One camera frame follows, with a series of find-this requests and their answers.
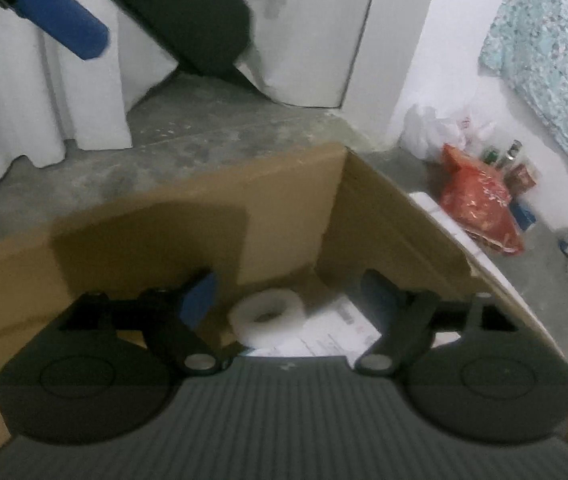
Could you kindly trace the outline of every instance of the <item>white tape roll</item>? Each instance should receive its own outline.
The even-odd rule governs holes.
[[[301,331],[304,302],[287,288],[271,288],[241,300],[228,313],[233,332],[249,348],[273,348]]]

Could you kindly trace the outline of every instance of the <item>crumpled plastic bag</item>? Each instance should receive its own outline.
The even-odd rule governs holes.
[[[451,118],[438,118],[431,106],[413,105],[406,112],[400,146],[420,160],[440,162],[442,149],[449,144],[479,156],[496,123],[480,125],[465,108]]]
[[[524,244],[502,174],[448,144],[443,162],[451,180],[440,199],[442,209],[478,242],[504,254],[521,253]]]

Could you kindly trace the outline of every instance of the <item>red plastic bag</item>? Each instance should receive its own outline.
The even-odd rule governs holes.
[[[444,146],[443,157],[452,177],[442,193],[442,209],[471,238],[505,254],[521,253],[524,245],[500,172],[452,146]]]

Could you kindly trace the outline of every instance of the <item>ribbed black surface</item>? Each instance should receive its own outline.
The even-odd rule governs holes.
[[[469,444],[411,412],[391,381],[342,358],[238,358],[186,381],[140,430],[55,447],[18,437],[0,480],[568,480],[568,445]]]

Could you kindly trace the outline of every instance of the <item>barcode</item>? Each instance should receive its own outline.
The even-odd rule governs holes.
[[[337,310],[337,313],[339,314],[339,316],[346,322],[347,325],[352,325],[353,323],[355,323],[355,320],[349,314],[349,312],[346,310],[346,307],[339,306],[339,307],[337,307],[336,310]]]

